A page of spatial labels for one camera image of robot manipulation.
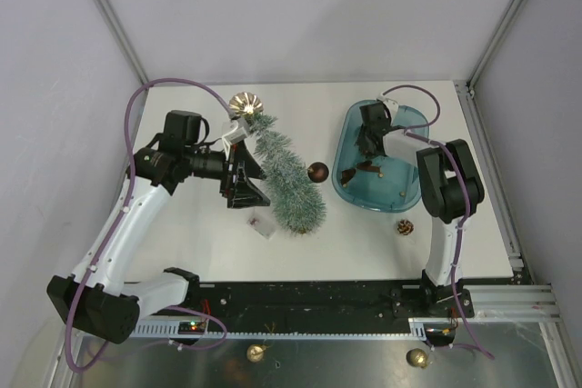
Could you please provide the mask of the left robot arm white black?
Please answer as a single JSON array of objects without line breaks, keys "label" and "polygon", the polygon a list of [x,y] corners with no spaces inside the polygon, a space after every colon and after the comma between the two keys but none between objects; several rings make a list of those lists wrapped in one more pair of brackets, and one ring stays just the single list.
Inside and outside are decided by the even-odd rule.
[{"label": "left robot arm white black", "polygon": [[217,180],[229,209],[270,204],[254,183],[265,176],[246,147],[247,120],[226,124],[220,151],[213,150],[208,134],[202,115],[173,110],[163,131],[134,152],[124,191],[87,255],[67,277],[56,275],[47,286],[68,332],[120,344],[144,317],[166,309],[189,315],[199,308],[197,274],[169,267],[145,282],[129,284],[125,277],[150,225],[187,178]]}]

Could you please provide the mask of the right aluminium frame post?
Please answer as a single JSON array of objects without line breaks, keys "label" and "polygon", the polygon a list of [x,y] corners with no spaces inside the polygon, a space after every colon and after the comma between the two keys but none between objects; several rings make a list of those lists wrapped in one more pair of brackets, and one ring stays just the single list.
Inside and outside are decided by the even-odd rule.
[{"label": "right aluminium frame post", "polygon": [[467,89],[470,92],[476,88],[479,79],[507,37],[511,27],[517,20],[517,17],[519,16],[526,2],[527,0],[508,1],[507,6],[505,7],[500,19],[498,20],[493,33],[487,40],[485,48],[481,52],[481,55],[478,57],[477,62],[471,70],[471,73],[466,81]]}]

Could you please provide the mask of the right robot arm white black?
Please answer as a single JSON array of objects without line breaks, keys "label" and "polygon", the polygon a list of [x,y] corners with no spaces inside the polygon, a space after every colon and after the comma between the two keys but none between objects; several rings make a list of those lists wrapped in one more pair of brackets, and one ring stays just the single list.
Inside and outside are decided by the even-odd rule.
[{"label": "right robot arm white black", "polygon": [[463,237],[467,221],[484,200],[485,188],[466,141],[442,143],[416,134],[413,126],[396,125],[391,110],[397,108],[392,100],[362,106],[356,145],[364,155],[396,158],[417,169],[422,203],[432,217],[419,304],[430,316],[442,315],[453,304],[463,317],[458,284]]}]

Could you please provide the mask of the large silver ribbed bauble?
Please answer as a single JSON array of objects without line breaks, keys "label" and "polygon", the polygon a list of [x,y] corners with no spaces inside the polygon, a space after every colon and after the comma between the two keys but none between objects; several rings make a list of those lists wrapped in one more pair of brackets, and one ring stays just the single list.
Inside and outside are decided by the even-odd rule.
[{"label": "large silver ribbed bauble", "polygon": [[250,92],[240,92],[231,97],[228,103],[230,109],[240,117],[260,114],[264,106],[260,98]]}]

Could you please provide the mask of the dark red bauble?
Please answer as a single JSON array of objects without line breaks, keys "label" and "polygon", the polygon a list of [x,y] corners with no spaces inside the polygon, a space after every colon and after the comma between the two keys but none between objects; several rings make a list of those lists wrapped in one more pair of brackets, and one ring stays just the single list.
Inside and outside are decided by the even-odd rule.
[{"label": "dark red bauble", "polygon": [[328,166],[322,162],[314,162],[307,167],[307,175],[313,183],[323,183],[329,176]]}]

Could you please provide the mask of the aluminium frame post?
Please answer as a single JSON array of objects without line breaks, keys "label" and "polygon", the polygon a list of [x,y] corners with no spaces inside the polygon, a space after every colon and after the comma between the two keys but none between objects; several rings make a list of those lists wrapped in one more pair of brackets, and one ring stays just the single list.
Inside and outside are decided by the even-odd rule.
[{"label": "aluminium frame post", "polygon": [[527,0],[508,1],[507,6],[505,7],[500,19],[498,20],[493,33],[487,40],[485,48],[481,52],[481,55],[478,57],[477,62],[471,70],[471,73],[466,81],[467,89],[470,92],[476,88],[479,79],[507,37],[511,27],[517,20],[517,17],[519,16],[526,2]]},{"label": "aluminium frame post", "polygon": [[145,68],[143,67],[134,45],[131,43],[124,26],[110,0],[93,0],[97,10],[113,37],[122,56],[128,62],[131,71],[140,84],[149,81]]}]

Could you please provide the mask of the single brown ribbon bow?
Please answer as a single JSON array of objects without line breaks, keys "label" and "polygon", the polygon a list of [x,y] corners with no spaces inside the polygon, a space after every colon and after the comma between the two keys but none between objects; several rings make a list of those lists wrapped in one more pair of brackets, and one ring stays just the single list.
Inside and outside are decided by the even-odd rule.
[{"label": "single brown ribbon bow", "polygon": [[367,161],[360,162],[360,163],[356,164],[355,167],[343,170],[341,172],[340,183],[342,185],[347,184],[349,181],[351,181],[356,176],[356,174],[358,172],[377,174],[377,176],[379,173],[382,173],[380,166],[373,165],[373,163],[370,160],[367,160]]}]

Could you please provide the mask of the clear plastic packet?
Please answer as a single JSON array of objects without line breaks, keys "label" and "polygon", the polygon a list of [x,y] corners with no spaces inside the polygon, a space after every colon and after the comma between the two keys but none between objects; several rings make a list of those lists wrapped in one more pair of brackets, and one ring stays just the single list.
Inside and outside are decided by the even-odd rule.
[{"label": "clear plastic packet", "polygon": [[247,225],[263,238],[270,240],[276,232],[276,225],[267,216],[253,212],[247,220]]}]

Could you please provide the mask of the small frosted christmas tree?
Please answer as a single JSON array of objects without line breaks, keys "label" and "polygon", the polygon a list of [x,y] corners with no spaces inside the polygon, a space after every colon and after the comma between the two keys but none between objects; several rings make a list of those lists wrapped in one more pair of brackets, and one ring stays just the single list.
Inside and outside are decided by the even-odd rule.
[{"label": "small frosted christmas tree", "polygon": [[255,155],[261,160],[273,216],[291,234],[311,234],[326,219],[326,204],[307,174],[307,166],[293,150],[291,139],[276,130],[276,118],[268,114],[246,117],[256,139]]}]

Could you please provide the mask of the frosted pine cone ornament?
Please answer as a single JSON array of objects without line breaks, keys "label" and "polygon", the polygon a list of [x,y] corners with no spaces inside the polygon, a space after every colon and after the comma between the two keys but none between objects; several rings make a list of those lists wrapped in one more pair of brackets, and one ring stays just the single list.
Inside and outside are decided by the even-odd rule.
[{"label": "frosted pine cone ornament", "polygon": [[410,235],[414,229],[414,224],[407,219],[401,219],[396,223],[396,231],[400,235]]}]

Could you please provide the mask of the small gold glitter bauble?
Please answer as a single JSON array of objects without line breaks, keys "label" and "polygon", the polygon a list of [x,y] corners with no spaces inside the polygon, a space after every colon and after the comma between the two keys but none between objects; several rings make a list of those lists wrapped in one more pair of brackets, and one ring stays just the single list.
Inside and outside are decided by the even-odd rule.
[{"label": "small gold glitter bauble", "polygon": [[420,348],[414,348],[406,353],[406,362],[411,367],[426,369],[429,366],[429,355]]}]

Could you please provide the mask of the blue plastic tub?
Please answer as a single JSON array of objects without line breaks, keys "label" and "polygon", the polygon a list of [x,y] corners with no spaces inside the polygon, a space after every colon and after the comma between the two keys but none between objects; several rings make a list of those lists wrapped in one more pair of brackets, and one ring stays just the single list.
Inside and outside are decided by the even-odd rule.
[{"label": "blue plastic tub", "polygon": [[[350,204],[371,211],[399,214],[412,208],[421,198],[418,170],[408,161],[389,154],[386,148],[385,156],[369,158],[359,153],[356,146],[362,124],[359,108],[375,102],[378,101],[361,100],[347,110],[336,149],[332,183],[337,194]],[[412,127],[414,134],[428,137],[426,124],[427,119],[416,108],[400,105],[395,117],[392,117],[389,133]],[[383,178],[377,174],[358,172],[347,184],[340,183],[343,170],[367,160],[381,167]],[[400,197],[400,192],[405,192],[406,196]]]}]

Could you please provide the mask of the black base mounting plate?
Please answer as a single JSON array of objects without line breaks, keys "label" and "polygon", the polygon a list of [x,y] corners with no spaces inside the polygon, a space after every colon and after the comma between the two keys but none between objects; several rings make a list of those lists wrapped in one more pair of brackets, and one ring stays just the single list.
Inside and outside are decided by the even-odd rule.
[{"label": "black base mounting plate", "polygon": [[[402,333],[409,318],[459,317],[451,303],[424,310],[419,280],[201,283],[181,304],[207,309],[230,333]],[[463,288],[466,318],[475,316]]]}]

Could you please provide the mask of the left aluminium frame post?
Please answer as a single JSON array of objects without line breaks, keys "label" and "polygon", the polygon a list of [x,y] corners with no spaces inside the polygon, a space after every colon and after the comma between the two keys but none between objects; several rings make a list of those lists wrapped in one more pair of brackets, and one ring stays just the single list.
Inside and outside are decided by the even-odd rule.
[{"label": "left aluminium frame post", "polygon": [[124,26],[110,0],[93,0],[97,10],[113,37],[122,56],[128,62],[131,71],[140,84],[149,81],[145,68],[143,67],[134,45],[131,43]]}]

